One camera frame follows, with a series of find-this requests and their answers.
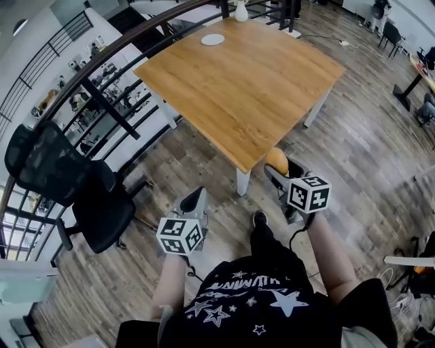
table top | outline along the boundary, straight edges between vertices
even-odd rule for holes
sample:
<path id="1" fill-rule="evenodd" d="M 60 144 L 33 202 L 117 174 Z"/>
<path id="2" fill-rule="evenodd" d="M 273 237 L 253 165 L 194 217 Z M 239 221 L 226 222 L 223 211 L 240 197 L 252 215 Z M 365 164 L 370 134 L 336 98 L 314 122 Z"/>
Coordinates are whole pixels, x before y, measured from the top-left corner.
<path id="1" fill-rule="evenodd" d="M 212 33 L 225 41 L 203 45 L 201 39 Z M 183 38 L 135 70 L 244 173 L 344 72 L 305 42 L 234 18 Z"/>
<path id="2" fill-rule="evenodd" d="M 419 72 L 419 74 L 423 77 L 423 79 L 426 81 L 426 83 L 428 84 L 428 86 L 430 87 L 430 89 L 435 93 L 435 81 L 430 77 L 427 76 L 418 66 L 417 64 L 420 63 L 420 60 L 418 59 L 418 57 L 413 56 L 412 54 L 409 55 L 409 60 L 411 62 L 411 64 L 413 65 L 413 67 L 415 68 L 415 70 L 417 70 Z"/>

white vase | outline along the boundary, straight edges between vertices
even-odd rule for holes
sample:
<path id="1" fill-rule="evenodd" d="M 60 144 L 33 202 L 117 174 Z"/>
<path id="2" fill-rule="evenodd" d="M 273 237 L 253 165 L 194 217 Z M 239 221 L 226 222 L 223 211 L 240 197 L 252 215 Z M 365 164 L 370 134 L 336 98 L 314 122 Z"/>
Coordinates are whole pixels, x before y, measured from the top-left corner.
<path id="1" fill-rule="evenodd" d="M 238 22 L 246 22 L 247 21 L 247 9 L 245 7 L 245 0 L 237 1 L 236 13 L 234 15 Z"/>

black office chair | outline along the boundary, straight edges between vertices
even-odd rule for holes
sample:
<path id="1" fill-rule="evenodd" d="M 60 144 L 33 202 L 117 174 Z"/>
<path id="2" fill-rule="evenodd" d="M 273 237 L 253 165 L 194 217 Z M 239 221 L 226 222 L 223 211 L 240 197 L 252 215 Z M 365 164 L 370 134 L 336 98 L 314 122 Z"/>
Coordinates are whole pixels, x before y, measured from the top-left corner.
<path id="1" fill-rule="evenodd" d="M 135 216 L 135 204 L 122 178 L 102 160 L 83 157 L 51 121 L 36 130 L 24 125 L 15 130 L 5 154 L 5 165 L 16 183 L 64 207 L 73 205 L 77 226 L 56 225 L 67 250 L 71 235 L 82 232 L 94 253 L 105 251 L 119 241 Z"/>
<path id="2" fill-rule="evenodd" d="M 392 56 L 394 49 L 396 49 L 396 52 L 393 55 L 393 58 L 396 56 L 397 51 L 399 50 L 399 43 L 400 40 L 402 39 L 402 37 L 400 36 L 399 30 L 390 22 L 386 22 L 385 26 L 383 27 L 383 35 L 381 38 L 381 41 L 379 42 L 378 47 L 381 45 L 383 38 L 386 38 L 387 41 L 385 42 L 385 46 L 383 46 L 383 49 L 385 49 L 385 47 L 387 47 L 388 42 L 390 41 L 394 47 L 391 50 L 391 52 L 389 53 L 389 56 Z"/>

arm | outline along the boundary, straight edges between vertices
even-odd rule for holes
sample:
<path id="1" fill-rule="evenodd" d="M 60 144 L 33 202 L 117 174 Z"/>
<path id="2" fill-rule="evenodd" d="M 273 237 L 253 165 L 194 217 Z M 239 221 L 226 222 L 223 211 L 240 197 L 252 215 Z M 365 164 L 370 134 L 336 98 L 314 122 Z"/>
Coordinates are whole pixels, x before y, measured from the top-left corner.
<path id="1" fill-rule="evenodd" d="M 331 232 L 322 213 L 316 213 L 313 223 L 308 228 L 308 236 L 326 292 L 337 305 L 360 282 L 356 278 L 350 259 L 335 234 Z"/>
<path id="2" fill-rule="evenodd" d="M 162 305 L 169 305 L 174 311 L 184 307 L 184 283 L 186 280 L 186 262 L 178 255 L 168 254 L 163 271 L 152 298 L 151 319 L 160 320 Z"/>

black shoe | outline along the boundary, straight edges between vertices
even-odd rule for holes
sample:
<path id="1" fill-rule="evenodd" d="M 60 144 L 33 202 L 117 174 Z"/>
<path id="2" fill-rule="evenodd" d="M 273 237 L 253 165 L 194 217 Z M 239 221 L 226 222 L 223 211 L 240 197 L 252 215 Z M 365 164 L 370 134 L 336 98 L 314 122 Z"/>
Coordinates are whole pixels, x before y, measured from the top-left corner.
<path id="1" fill-rule="evenodd" d="M 263 212 L 263 210 L 257 210 L 252 215 L 252 224 L 254 227 L 257 225 L 258 222 L 264 222 L 267 225 L 267 215 Z"/>

